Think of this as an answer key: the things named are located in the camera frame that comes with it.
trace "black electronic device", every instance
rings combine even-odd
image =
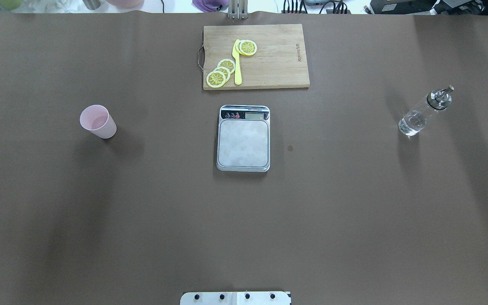
[[[441,0],[434,10],[442,15],[488,15],[488,0]]]
[[[371,0],[374,14],[404,15],[430,11],[436,0]]]

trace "clear liquid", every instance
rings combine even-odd
[[[407,136],[416,135],[426,125],[427,120],[420,111],[408,112],[399,122],[399,129]]]

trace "purple cloth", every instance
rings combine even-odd
[[[229,4],[229,0],[192,0],[193,5],[203,12],[217,11],[220,6]]]

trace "cutting board handle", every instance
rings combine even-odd
[[[201,60],[201,50],[203,50],[203,58]],[[203,32],[203,43],[201,44],[201,47],[199,47],[199,50],[197,50],[197,65],[199,68],[201,68],[201,73],[205,72],[205,60],[207,56],[205,54],[205,33]]]

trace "white mounting plate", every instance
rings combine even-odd
[[[180,305],[291,305],[291,292],[232,291],[184,293],[180,298]]]

